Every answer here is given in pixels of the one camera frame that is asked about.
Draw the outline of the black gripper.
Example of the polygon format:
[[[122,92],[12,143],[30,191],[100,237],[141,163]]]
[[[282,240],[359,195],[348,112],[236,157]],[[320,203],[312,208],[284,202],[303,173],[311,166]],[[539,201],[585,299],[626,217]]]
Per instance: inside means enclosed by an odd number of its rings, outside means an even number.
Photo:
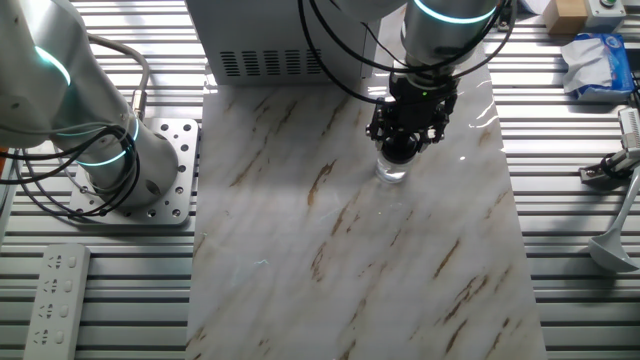
[[[365,129],[376,148],[400,134],[419,133],[420,153],[440,142],[457,100],[458,81],[445,77],[424,88],[413,84],[409,76],[393,74],[389,86],[395,104],[378,104]]]

